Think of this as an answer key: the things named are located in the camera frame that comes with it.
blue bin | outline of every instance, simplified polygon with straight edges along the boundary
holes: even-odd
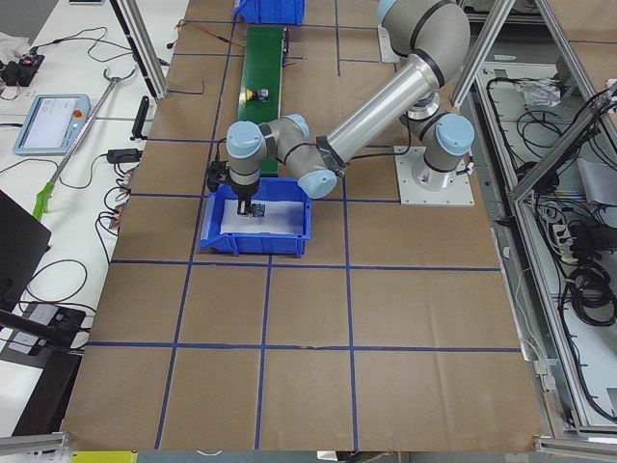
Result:
[[[210,195],[205,219],[201,228],[200,250],[214,248],[221,253],[240,254],[291,254],[299,258],[310,239],[310,198],[294,178],[262,178],[259,191],[253,196],[259,201],[293,201],[304,205],[302,234],[274,233],[221,233],[225,200],[237,200],[228,185],[221,185]]]
[[[305,0],[236,0],[233,14],[256,24],[302,24]]]

black connector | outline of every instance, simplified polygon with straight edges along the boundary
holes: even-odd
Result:
[[[124,150],[108,150],[107,162],[110,164],[121,164],[123,162],[139,162],[142,158],[142,151],[136,148],[127,148]]]

metal plate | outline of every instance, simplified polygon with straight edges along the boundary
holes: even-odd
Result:
[[[403,152],[407,147],[394,147],[394,152]],[[420,187],[412,178],[414,161],[424,154],[424,147],[411,147],[407,154],[396,156],[396,176],[401,204],[405,205],[439,205],[464,206],[475,205],[468,176],[456,176],[452,186],[447,190],[434,193]],[[457,170],[465,169],[461,161]]]
[[[377,26],[377,37],[379,37],[379,51],[382,54],[382,63],[398,63],[400,58],[394,53],[389,44],[388,31],[382,26]]]

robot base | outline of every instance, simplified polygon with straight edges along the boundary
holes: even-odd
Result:
[[[394,147],[394,152],[403,152],[407,147]],[[475,205],[471,185],[467,175],[456,176],[449,188],[434,193],[420,187],[412,177],[412,166],[416,159],[424,154],[424,147],[411,147],[409,152],[402,156],[396,156],[396,176],[398,177],[398,191],[400,192],[401,204],[405,205],[440,205],[440,206],[466,206]],[[458,170],[465,169],[463,161]]]

